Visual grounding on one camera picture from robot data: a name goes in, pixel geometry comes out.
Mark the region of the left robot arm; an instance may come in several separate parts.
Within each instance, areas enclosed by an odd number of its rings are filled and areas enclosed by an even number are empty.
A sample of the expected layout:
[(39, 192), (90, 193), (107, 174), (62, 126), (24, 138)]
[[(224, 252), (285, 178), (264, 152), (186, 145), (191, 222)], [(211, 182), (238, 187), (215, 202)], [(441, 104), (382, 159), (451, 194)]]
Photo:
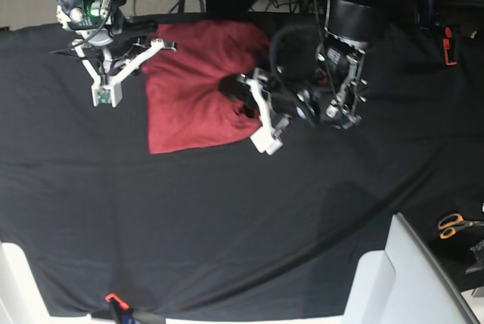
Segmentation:
[[(312, 0), (315, 22), (287, 25), (268, 50), (268, 66), (232, 76), (235, 97), (256, 112), (258, 129), (250, 136), (256, 150), (273, 155), (281, 134), (296, 118), (310, 126), (348, 129), (360, 123), (358, 104), (365, 101), (362, 70), (368, 50), (386, 32), (391, 0)], [(279, 60), (290, 36), (314, 33), (314, 70), (291, 76)]]

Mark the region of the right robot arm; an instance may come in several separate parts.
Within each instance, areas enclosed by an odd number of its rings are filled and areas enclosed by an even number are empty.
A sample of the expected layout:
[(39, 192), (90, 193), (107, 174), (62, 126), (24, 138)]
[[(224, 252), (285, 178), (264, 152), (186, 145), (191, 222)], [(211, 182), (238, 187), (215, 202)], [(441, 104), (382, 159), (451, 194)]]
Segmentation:
[(174, 51), (175, 42), (155, 37), (154, 20), (132, 21), (121, 7), (126, 0), (56, 0), (57, 21), (78, 37), (58, 54), (82, 62), (89, 76), (94, 106), (116, 107), (123, 98), (122, 83), (162, 50)]

